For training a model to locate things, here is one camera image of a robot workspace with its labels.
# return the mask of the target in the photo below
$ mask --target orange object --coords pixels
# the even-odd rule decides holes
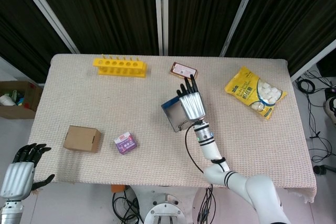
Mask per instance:
[[[111,185],[111,191],[113,193],[119,193],[121,191],[125,191],[126,185]]]

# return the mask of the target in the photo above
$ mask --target cardboard box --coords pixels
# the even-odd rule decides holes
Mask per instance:
[[[98,151],[100,132],[97,129],[70,126],[63,147],[72,151]]]
[[[0,96],[13,90],[24,94],[22,106],[0,106],[0,116],[6,119],[34,119],[43,89],[28,81],[0,81]]]

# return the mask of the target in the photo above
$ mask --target purple box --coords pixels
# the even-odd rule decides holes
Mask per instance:
[[[118,151],[122,155],[126,154],[127,152],[137,147],[136,141],[134,140],[133,136],[129,131],[125,132],[118,138],[114,139],[114,142],[116,143]]]

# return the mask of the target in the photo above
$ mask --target black curtain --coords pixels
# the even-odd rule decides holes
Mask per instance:
[[[32,0],[0,0],[0,57],[36,82],[51,58],[70,53]]]
[[[336,39],[336,0],[250,0],[226,57],[280,58],[290,74]]]
[[[336,77],[336,49],[332,50],[316,65],[323,77]]]
[[[169,0],[169,55],[219,56],[241,0]]]
[[[82,54],[157,55],[155,0],[47,0]]]

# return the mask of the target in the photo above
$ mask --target open cardboard box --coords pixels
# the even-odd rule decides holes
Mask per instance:
[[[13,90],[24,94],[22,106],[0,106],[0,116],[7,119],[33,119],[43,89],[28,81],[0,81],[0,96]]]

